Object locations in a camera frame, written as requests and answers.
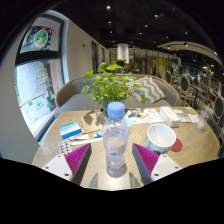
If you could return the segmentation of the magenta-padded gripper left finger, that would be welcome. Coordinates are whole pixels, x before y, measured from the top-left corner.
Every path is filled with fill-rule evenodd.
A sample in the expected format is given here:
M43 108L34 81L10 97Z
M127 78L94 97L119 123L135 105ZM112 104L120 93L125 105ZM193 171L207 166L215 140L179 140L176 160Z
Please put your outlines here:
M88 143L67 155L56 155L42 169L76 185L80 185L91 153L91 144Z

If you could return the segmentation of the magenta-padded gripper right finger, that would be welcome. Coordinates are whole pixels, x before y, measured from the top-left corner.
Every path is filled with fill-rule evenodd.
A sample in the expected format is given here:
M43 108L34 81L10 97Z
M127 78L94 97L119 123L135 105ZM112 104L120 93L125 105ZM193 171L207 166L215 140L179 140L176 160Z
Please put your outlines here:
M136 143L132 145L132 154L144 185L182 169L167 154L158 155Z

